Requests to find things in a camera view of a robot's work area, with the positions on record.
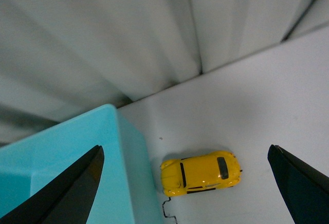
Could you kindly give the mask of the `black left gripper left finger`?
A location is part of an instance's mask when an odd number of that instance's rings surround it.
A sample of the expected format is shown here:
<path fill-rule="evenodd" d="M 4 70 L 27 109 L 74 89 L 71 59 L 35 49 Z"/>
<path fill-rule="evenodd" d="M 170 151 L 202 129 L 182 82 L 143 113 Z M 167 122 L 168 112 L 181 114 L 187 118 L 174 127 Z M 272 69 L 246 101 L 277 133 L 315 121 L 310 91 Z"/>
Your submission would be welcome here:
<path fill-rule="evenodd" d="M 1 223 L 87 223 L 103 164 L 103 147 L 96 145 L 33 196 L 1 217 Z"/>

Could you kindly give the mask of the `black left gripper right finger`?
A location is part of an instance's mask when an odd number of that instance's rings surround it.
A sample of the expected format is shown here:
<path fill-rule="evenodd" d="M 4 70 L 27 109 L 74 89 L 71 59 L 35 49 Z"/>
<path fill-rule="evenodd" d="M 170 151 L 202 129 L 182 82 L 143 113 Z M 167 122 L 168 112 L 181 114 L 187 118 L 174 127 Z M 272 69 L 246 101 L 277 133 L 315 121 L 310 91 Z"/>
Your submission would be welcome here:
<path fill-rule="evenodd" d="M 328 177 L 278 145 L 267 159 L 295 223 L 328 223 Z"/>

